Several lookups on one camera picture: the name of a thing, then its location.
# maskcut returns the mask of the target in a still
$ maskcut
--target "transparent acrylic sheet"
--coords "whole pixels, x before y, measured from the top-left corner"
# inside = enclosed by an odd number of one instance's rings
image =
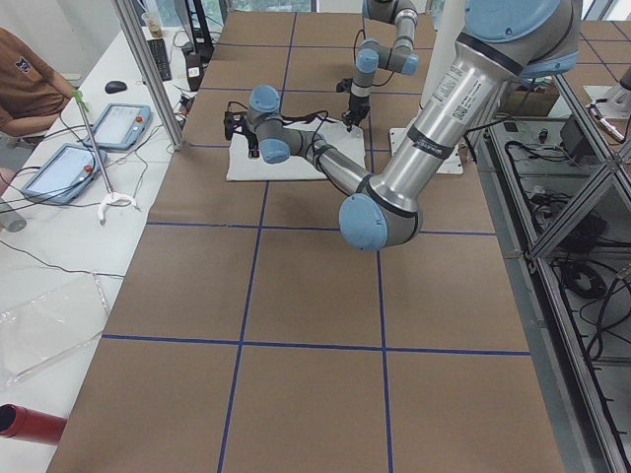
[[[90,274],[0,313],[0,391],[97,342],[108,314]]]

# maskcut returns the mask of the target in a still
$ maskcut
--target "label sticker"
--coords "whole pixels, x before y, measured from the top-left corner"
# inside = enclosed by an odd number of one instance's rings
[[[452,66],[432,94],[446,114],[460,124],[471,120],[493,90],[492,84],[480,81],[473,72],[469,71],[467,75],[462,69]]]

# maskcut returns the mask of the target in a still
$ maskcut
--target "person's arm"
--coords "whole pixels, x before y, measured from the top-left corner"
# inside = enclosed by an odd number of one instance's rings
[[[0,130],[11,136],[23,136],[38,131],[45,131],[52,126],[59,117],[59,113],[47,116],[28,116],[24,118],[15,118],[6,122]]]
[[[57,71],[53,72],[52,79],[48,81],[48,84],[57,89],[65,98],[72,99],[72,91],[75,88]]]

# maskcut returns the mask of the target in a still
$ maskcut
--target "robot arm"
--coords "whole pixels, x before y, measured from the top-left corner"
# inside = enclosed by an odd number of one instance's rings
[[[363,10],[368,19],[395,25],[396,39],[392,48],[380,45],[372,37],[365,39],[355,60],[353,78],[343,79],[337,85],[337,92],[350,93],[348,111],[342,115],[349,131],[353,125],[359,126],[370,111],[370,94],[377,69],[411,76],[419,64],[414,54],[418,15],[411,0],[366,0]]]
[[[352,246],[405,243],[422,225],[420,192],[496,88],[574,66],[581,11],[582,0],[468,0],[456,59],[381,174],[367,173],[319,135],[284,128],[278,94],[269,86],[252,92],[246,127],[266,161],[303,156],[350,195],[339,223]]]

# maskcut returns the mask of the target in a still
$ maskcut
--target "cup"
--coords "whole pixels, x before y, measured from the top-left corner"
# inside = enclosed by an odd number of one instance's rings
[[[57,445],[66,419],[14,404],[0,406],[0,437]]]
[[[158,12],[145,12],[142,14],[142,21],[151,33],[151,37],[158,39],[162,37],[162,22],[160,21],[160,14]]]

